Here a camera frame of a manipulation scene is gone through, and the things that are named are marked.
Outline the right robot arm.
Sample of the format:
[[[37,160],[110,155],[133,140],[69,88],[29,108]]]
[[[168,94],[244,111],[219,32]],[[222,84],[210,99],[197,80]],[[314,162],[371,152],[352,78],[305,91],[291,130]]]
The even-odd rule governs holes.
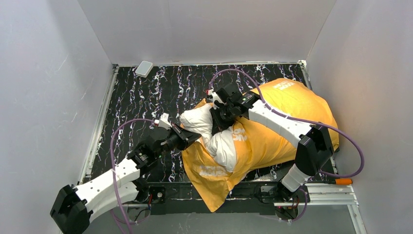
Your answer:
[[[232,84],[218,91],[207,90],[213,133],[229,127],[237,117],[259,123],[286,139],[294,148],[294,165],[280,180],[277,192],[287,196],[295,193],[308,179],[315,176],[334,153],[328,128],[320,122],[290,117],[264,101],[261,92],[242,94]]]

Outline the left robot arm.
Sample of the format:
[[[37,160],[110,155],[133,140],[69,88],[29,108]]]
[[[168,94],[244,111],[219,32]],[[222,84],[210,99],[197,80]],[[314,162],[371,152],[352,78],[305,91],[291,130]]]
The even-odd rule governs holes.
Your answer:
[[[156,196],[143,175],[174,149],[183,151],[201,138],[168,121],[164,113],[155,128],[121,162],[80,185],[66,185],[57,194],[50,216],[63,234],[82,234],[103,213],[134,200],[149,204]]]

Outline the aluminium frame rail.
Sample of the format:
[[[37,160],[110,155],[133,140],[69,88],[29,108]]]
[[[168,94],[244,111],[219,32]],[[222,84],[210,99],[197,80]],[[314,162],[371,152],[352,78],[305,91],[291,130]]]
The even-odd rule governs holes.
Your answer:
[[[61,79],[63,103],[56,108],[59,119],[53,127],[56,149],[50,162],[50,180],[55,184],[49,205],[60,188],[78,182],[81,177],[115,67],[110,62],[66,62],[53,70],[55,77]]]

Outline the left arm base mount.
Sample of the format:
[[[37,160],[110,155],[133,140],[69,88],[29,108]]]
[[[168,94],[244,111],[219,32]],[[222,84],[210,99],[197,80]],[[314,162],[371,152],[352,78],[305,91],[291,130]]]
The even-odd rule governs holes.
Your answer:
[[[166,188],[158,184],[148,183],[144,178],[132,181],[137,191],[134,202],[141,204],[163,204],[166,201]]]

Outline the small white box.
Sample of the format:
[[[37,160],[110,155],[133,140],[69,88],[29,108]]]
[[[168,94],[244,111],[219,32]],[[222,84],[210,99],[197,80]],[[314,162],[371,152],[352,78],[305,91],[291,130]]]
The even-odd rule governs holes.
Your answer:
[[[142,61],[135,69],[134,73],[139,77],[146,78],[153,68],[153,63],[149,61]]]

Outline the orange handled tool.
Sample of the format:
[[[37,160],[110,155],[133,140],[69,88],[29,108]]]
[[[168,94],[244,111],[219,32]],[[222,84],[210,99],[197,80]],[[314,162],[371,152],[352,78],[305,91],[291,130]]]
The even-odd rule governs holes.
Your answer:
[[[348,185],[352,185],[353,181],[350,178],[337,178],[335,180],[332,180],[330,183],[335,184],[335,185],[348,186]]]

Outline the white pillow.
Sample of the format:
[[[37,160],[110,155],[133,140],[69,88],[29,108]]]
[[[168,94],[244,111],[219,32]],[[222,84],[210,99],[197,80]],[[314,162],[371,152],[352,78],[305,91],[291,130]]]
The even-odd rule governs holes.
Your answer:
[[[202,142],[209,155],[227,172],[232,173],[237,163],[232,127],[214,134],[210,112],[213,109],[211,104],[206,103],[201,107],[186,110],[180,114],[180,122],[184,129],[201,134]]]

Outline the yellow and blue pillowcase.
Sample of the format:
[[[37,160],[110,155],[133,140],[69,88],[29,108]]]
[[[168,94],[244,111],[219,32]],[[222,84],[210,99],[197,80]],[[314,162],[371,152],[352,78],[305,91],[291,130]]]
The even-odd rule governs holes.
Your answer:
[[[267,103],[293,117],[338,126],[328,103],[301,82],[278,78],[254,92],[262,92]],[[242,117],[231,127],[237,155],[232,173],[214,161],[202,137],[182,152],[185,172],[211,212],[223,205],[247,173],[294,160],[296,155],[296,149],[286,139],[259,123]]]

